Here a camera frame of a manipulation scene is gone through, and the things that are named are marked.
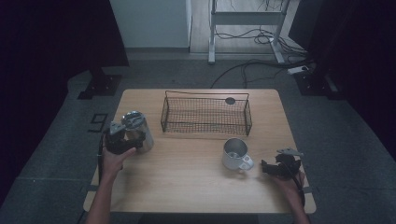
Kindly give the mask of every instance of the wire basket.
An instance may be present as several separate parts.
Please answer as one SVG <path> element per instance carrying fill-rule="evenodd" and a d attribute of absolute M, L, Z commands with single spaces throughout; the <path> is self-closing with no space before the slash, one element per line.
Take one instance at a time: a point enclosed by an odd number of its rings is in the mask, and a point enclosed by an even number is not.
<path fill-rule="evenodd" d="M 248 93 L 166 91 L 161 125 L 169 133 L 249 135 Z"/>

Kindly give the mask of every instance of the gray carpet floor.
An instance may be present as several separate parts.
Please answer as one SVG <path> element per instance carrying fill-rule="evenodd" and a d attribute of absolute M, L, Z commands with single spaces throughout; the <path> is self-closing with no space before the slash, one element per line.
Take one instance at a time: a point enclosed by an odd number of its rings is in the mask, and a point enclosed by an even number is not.
<path fill-rule="evenodd" d="M 100 128 L 95 114 L 113 120 L 126 89 L 207 89 L 224 71 L 244 60 L 132 60 L 130 67 L 106 68 L 123 75 L 114 96 L 78 100 L 91 76 L 69 80 L 69 93 L 35 153 L 15 180 L 1 207 L 0 223 L 83 223 L 82 205 L 95 167 Z M 294 78 L 279 69 L 254 65 L 251 89 L 279 92 L 317 211 L 313 223 L 396 223 L 396 163 L 347 101 L 302 96 Z M 216 89 L 240 89 L 239 69 L 224 76 Z M 113 223 L 137 223 L 141 214 L 113 213 Z M 260 223 L 291 223 L 290 215 L 258 214 Z"/>

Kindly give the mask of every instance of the black tripod base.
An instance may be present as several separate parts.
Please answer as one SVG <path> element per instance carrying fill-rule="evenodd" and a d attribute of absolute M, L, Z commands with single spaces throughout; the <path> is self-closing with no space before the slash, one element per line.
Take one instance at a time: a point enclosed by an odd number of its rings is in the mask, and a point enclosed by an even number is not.
<path fill-rule="evenodd" d="M 294 74 L 294 79 L 297 82 L 301 95 L 327 96 L 330 100 L 344 99 L 328 75 L 325 77 L 315 77 L 311 73 L 299 73 Z"/>
<path fill-rule="evenodd" d="M 91 100 L 93 96 L 113 96 L 120 84 L 121 75 L 105 75 L 96 80 L 93 78 L 85 91 L 82 91 L 79 100 Z"/>

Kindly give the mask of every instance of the metal stand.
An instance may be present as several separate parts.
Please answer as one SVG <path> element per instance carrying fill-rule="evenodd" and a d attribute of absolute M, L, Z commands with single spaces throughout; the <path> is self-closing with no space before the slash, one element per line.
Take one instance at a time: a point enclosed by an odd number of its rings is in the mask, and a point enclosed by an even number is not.
<path fill-rule="evenodd" d="M 278 43 L 280 31 L 286 18 L 290 0 L 286 0 L 282 11 L 278 12 L 217 12 L 216 0 L 212 0 L 210 12 L 209 63 L 215 63 L 215 27 L 216 25 L 276 25 L 274 37 L 270 38 L 271 48 L 278 63 L 285 60 L 280 53 Z"/>

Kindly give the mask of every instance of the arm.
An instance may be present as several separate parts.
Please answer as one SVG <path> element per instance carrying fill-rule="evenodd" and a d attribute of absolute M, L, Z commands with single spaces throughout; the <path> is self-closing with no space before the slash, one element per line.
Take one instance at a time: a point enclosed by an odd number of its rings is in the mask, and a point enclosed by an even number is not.
<path fill-rule="evenodd" d="M 298 189 L 296 184 L 292 179 L 284 179 L 279 176 L 271 176 L 271 178 L 276 182 L 279 186 L 280 190 L 283 192 L 288 204 L 290 206 L 291 214 L 294 219 L 295 224 L 309 224 L 309 217 L 306 215 L 302 200 L 298 193 Z M 304 184 L 305 174 L 303 172 L 299 172 L 296 175 L 297 180 L 300 180 L 300 183 Z"/>
<path fill-rule="evenodd" d="M 115 155 L 103 148 L 103 173 L 99 189 L 96 191 L 90 212 L 85 223 L 102 224 L 110 222 L 111 190 L 114 181 L 122 167 L 122 162 L 135 153 L 136 149 L 131 148 L 120 155 Z"/>

